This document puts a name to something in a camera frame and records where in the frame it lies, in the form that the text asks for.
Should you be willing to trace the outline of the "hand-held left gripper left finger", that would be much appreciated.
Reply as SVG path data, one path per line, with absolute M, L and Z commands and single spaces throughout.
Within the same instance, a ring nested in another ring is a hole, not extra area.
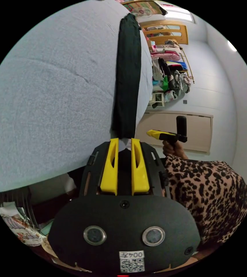
M 110 140 L 107 157 L 103 170 L 100 190 L 103 193 L 112 193 L 117 195 L 118 191 L 118 149 L 119 139 Z

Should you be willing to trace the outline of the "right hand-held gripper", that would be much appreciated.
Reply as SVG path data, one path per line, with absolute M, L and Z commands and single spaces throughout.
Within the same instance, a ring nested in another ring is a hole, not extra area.
M 183 143 L 187 142 L 187 136 L 176 133 L 164 133 L 163 131 L 149 130 L 147 131 L 147 135 L 155 138 L 156 140 L 167 141 L 173 148 L 175 148 L 175 143 L 177 141 Z

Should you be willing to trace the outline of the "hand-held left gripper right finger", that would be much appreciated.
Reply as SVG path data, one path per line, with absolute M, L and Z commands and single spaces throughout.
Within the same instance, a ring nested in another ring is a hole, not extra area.
M 131 193 L 146 194 L 150 190 L 146 165 L 139 139 L 131 139 Z

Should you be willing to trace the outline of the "person's right hand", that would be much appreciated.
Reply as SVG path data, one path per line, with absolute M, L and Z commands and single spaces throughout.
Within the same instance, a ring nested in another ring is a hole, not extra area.
M 173 145 L 168 141 L 163 141 L 163 154 L 165 156 L 174 155 L 182 159 L 188 159 L 184 152 L 184 149 L 179 141 L 175 142 Z

